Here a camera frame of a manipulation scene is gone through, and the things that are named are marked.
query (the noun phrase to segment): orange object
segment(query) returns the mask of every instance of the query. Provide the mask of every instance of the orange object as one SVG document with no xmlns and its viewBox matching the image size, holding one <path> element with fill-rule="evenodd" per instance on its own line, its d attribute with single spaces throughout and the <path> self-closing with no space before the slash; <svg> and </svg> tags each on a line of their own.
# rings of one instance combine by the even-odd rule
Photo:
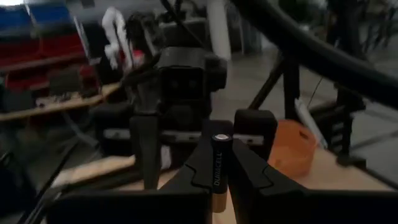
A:
<svg viewBox="0 0 398 224">
<path fill-rule="evenodd" d="M 268 164 L 288 177 L 307 175 L 317 148 L 315 136 L 296 121 L 278 122 Z"/>
</svg>

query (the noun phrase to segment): workbench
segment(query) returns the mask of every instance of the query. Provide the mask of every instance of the workbench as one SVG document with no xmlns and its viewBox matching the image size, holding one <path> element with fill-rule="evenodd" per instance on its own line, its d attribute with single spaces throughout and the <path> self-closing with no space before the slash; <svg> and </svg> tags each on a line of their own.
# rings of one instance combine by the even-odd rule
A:
<svg viewBox="0 0 398 224">
<path fill-rule="evenodd" d="M 71 184 L 98 175 L 104 175 L 112 170 L 128 167 L 136 162 L 134 157 L 109 157 L 91 164 L 63 171 L 53 183 L 53 187 Z M 173 170 L 160 176 L 159 188 L 169 181 L 178 171 Z M 365 174 L 355 167 L 341 167 L 336 163 L 336 157 L 324 150 L 317 149 L 314 154 L 309 175 L 294 179 L 308 189 L 322 190 L 375 190 L 393 191 L 392 188 Z M 143 181 L 127 184 L 118 190 L 142 190 Z M 213 223 L 236 223 L 233 203 L 228 192 L 227 206 L 223 213 L 213 214 Z"/>
<path fill-rule="evenodd" d="M 32 116 L 38 116 L 43 114 L 55 113 L 59 111 L 66 111 L 71 109 L 82 108 L 86 106 L 94 106 L 106 99 L 110 94 L 119 89 L 119 83 L 112 83 L 109 85 L 103 85 L 101 93 L 90 98 L 73 98 L 60 103 L 51 103 L 44 106 L 43 108 L 36 107 L 29 110 L 15 111 L 11 113 L 0 114 L 0 122 L 11 121 L 15 119 L 24 119 Z"/>
</svg>

